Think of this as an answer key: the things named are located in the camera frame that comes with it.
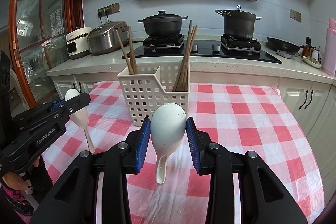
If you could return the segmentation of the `person's left hand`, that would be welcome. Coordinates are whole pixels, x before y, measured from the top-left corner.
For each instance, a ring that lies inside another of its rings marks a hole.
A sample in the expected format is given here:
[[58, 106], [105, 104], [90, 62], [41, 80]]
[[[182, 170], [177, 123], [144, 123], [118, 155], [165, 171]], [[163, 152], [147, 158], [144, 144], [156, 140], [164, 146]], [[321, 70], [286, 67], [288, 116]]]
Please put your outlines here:
[[[2, 177], [3, 182], [11, 189], [22, 191], [27, 190], [29, 188], [29, 184], [25, 180], [23, 180], [19, 175], [13, 172], [7, 172]], [[32, 172], [30, 176], [30, 180], [33, 185], [39, 182], [38, 174], [36, 172]]]

